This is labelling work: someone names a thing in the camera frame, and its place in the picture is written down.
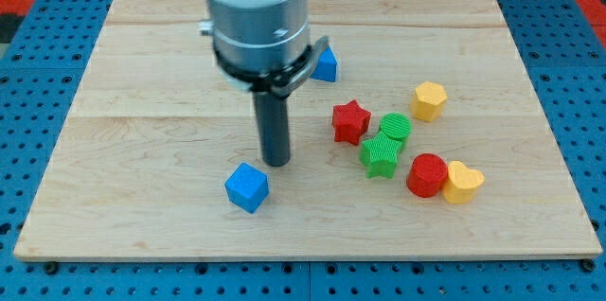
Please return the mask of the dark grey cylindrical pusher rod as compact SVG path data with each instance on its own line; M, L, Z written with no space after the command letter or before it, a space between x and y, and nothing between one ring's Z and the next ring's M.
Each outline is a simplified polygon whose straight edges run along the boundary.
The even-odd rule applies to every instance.
M268 166L283 167L291 157L287 99L256 92L253 102L262 159Z

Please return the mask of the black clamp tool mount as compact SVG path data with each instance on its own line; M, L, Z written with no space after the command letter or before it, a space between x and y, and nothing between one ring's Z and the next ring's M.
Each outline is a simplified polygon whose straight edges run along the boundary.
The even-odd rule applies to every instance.
M213 47L216 63L227 81L243 92L270 93L278 98L288 97L311 77L322 53L329 48L330 37L319 38L314 45L307 45L303 53L292 63L274 69L251 71L238 68Z

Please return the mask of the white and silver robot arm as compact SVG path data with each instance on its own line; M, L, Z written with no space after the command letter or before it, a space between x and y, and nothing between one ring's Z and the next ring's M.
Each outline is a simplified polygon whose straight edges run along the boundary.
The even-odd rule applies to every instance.
M311 40L308 0L205 0L199 31L220 70L251 93L263 161L291 157L287 99L315 70L328 37Z

